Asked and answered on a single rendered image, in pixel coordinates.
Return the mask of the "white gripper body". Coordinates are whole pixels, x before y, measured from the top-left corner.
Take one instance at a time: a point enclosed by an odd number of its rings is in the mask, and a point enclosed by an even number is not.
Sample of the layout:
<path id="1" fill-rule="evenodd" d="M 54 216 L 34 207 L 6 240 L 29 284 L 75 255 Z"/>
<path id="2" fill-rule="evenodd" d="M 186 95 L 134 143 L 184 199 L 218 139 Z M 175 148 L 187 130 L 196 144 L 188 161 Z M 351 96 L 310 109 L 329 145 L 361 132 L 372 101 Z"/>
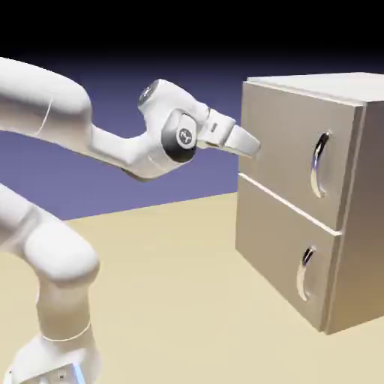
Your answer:
<path id="1" fill-rule="evenodd" d="M 260 141 L 235 124 L 223 144 L 223 150 L 238 156 L 254 158 L 260 149 Z"/>

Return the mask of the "beige cabinet door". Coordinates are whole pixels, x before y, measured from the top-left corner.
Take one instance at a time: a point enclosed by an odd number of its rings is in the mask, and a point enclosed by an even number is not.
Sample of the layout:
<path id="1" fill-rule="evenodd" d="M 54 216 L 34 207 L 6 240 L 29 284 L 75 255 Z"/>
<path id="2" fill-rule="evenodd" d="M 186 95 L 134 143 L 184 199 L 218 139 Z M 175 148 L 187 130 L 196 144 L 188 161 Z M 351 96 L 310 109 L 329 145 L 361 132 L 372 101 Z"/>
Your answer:
<path id="1" fill-rule="evenodd" d="M 272 193 L 246 175 L 238 177 L 236 250 L 315 329 L 325 329 L 330 272 L 338 255 L 341 233 Z M 305 250 L 316 253 L 307 267 L 303 301 L 296 274 Z"/>
<path id="2" fill-rule="evenodd" d="M 260 141 L 260 149 L 254 159 L 241 159 L 239 170 L 338 231 L 363 110 L 361 102 L 246 82 L 241 124 Z M 325 196 L 318 198 L 311 189 L 311 160 L 326 131 L 331 136 L 319 168 Z"/>

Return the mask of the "beige wooden cabinet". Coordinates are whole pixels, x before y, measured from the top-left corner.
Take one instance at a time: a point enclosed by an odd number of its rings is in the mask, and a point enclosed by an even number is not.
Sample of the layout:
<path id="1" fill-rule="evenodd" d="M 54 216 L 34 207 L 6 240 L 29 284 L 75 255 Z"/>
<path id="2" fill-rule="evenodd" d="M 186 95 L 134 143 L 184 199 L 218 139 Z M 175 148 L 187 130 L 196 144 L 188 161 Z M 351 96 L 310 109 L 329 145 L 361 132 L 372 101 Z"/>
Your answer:
<path id="1" fill-rule="evenodd" d="M 320 332 L 331 335 L 384 317 L 384 73 L 260 76 L 246 82 L 363 103 Z"/>

